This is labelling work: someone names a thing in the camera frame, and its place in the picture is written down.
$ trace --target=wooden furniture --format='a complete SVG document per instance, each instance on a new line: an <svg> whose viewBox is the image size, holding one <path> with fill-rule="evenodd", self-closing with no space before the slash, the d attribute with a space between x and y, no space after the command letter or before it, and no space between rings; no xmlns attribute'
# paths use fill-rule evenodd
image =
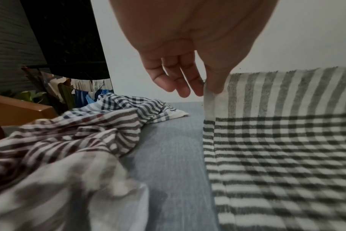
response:
<svg viewBox="0 0 346 231"><path fill-rule="evenodd" d="M4 138L1 126L19 126L36 119L55 117L57 114L50 106L0 96L0 139Z"/></svg>

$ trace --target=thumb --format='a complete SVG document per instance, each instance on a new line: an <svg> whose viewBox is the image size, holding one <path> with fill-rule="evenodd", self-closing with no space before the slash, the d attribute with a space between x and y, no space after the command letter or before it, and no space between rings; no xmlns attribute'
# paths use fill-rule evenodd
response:
<svg viewBox="0 0 346 231"><path fill-rule="evenodd" d="M221 93L231 69L214 70L207 65L205 65L205 69L207 88L215 94Z"/></svg>

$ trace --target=crumpled cloth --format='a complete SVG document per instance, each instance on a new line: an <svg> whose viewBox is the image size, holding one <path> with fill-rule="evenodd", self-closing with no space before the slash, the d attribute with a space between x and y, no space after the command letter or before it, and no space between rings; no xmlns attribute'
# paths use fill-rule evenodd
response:
<svg viewBox="0 0 346 231"><path fill-rule="evenodd" d="M109 93L0 141L0 231L143 231L148 189L118 161L141 127L187 115L160 100ZM81 217L73 222L74 213Z"/></svg>

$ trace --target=gray mattress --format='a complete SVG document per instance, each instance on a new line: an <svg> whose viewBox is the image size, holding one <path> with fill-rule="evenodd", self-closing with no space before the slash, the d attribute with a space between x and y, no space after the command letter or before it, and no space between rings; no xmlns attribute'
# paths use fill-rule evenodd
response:
<svg viewBox="0 0 346 231"><path fill-rule="evenodd" d="M138 146L121 159L150 190L147 231L218 231L203 160L203 103L172 103L190 116L146 125Z"/></svg>

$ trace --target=gray and white checkered towel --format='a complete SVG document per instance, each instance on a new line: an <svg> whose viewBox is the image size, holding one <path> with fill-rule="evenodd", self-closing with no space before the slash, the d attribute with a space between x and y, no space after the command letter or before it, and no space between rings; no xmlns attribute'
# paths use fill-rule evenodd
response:
<svg viewBox="0 0 346 231"><path fill-rule="evenodd" d="M346 68L234 74L204 103L222 230L346 231Z"/></svg>
<svg viewBox="0 0 346 231"><path fill-rule="evenodd" d="M147 187L118 157L138 143L142 125L184 115L160 100L109 93L21 126L0 141L0 231L144 230Z"/></svg>

